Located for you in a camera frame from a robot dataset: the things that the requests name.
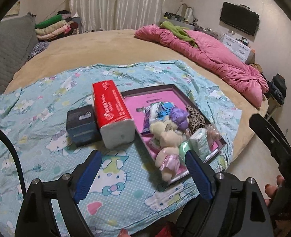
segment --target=tissue box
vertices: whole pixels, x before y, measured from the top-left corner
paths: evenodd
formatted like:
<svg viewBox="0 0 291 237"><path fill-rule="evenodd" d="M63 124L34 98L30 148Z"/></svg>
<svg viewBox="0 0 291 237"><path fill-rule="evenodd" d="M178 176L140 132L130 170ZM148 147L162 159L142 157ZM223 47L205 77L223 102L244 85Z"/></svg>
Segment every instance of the tissue box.
<svg viewBox="0 0 291 237"><path fill-rule="evenodd" d="M77 147L101 140L91 105L67 112L66 131Z"/></svg>
<svg viewBox="0 0 291 237"><path fill-rule="evenodd" d="M92 86L97 123L106 148L132 142L136 127L115 83L107 80Z"/></svg>

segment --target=pink comforter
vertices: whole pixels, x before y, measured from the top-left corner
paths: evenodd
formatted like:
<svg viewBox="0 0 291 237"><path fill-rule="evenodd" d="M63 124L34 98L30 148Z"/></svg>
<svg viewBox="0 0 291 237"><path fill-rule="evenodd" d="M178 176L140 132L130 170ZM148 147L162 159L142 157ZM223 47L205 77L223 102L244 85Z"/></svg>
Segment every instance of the pink comforter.
<svg viewBox="0 0 291 237"><path fill-rule="evenodd" d="M218 75L223 81L240 92L252 105L259 108L268 85L262 75L251 66L241 62L217 39L199 31L186 30L198 48L181 41L167 29L156 25L139 28L135 37L167 46L200 66Z"/></svg>

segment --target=green towel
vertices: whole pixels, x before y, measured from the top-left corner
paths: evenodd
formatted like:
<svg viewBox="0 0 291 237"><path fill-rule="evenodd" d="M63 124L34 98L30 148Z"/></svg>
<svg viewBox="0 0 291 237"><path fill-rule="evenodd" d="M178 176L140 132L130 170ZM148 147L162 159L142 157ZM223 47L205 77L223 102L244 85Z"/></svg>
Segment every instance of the green towel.
<svg viewBox="0 0 291 237"><path fill-rule="evenodd" d="M179 27L179 26L174 26L171 22L169 21L164 21L161 25L160 28L164 28L167 30L170 30L174 36L176 36L178 39L183 40L185 42L190 43L191 46L193 47L198 47L195 43L195 40L192 39L191 37L188 36L188 34L184 31L184 29L188 29L186 27Z"/></svg>
<svg viewBox="0 0 291 237"><path fill-rule="evenodd" d="M55 16L53 16L45 21L42 21L42 22L36 24L34 26L34 28L46 28L46 27L51 26L52 24L55 24L61 20L63 20L62 15L58 14L58 15L55 15Z"/></svg>

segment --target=plush toy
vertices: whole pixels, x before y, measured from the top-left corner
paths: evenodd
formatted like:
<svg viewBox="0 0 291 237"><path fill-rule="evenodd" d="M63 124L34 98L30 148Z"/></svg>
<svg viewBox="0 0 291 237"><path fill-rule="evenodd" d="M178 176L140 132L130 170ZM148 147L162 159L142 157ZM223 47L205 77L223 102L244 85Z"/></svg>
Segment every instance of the plush toy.
<svg viewBox="0 0 291 237"><path fill-rule="evenodd" d="M163 123L166 125L166 131L176 131L178 129L178 125L176 125L172 120L170 120L170 117L167 115L164 117Z"/></svg>
<svg viewBox="0 0 291 237"><path fill-rule="evenodd" d="M165 122L158 121L150 125L151 133L160 141L162 148L156 156L155 166L161 170L162 179L168 182L180 167L178 146L183 142L183 136L165 129Z"/></svg>
<svg viewBox="0 0 291 237"><path fill-rule="evenodd" d="M184 132L188 128L188 116L189 113L187 111L173 107L170 113L170 120L177 125L179 130Z"/></svg>
<svg viewBox="0 0 291 237"><path fill-rule="evenodd" d="M162 121L157 121L150 125L150 132L154 135L154 137L159 140L161 133L165 131L166 124Z"/></svg>

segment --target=pink tray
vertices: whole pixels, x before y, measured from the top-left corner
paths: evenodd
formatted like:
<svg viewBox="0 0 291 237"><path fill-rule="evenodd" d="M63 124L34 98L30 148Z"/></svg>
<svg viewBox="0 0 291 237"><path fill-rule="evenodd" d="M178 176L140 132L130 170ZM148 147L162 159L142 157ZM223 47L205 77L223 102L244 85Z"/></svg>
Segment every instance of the pink tray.
<svg viewBox="0 0 291 237"><path fill-rule="evenodd" d="M143 120L144 120L144 109L150 106L155 102L171 102L178 108L186 110L186 106L190 105L193 108L197 109L197 106L192 103L192 101L184 95L181 90L179 90L175 85L161 85L154 87L145 87L140 89L129 90L121 93L124 102L134 119L137 132L139 133L141 140L145 144L150 156L153 160L155 160L158 150L154 149L151 145L149 145L149 141L152 138L152 135L149 136L141 136L141 132L143 130ZM209 120L205 117L205 121L207 124L210 124ZM222 138L219 142L217 142L218 148L216 148L211 155L207 157L205 162L210 161L215 155L219 153L219 151L226 145L227 143ZM183 165L180 165L180 169L177 172L176 176L169 181L169 183L173 183L180 178L188 175L189 172L187 168Z"/></svg>

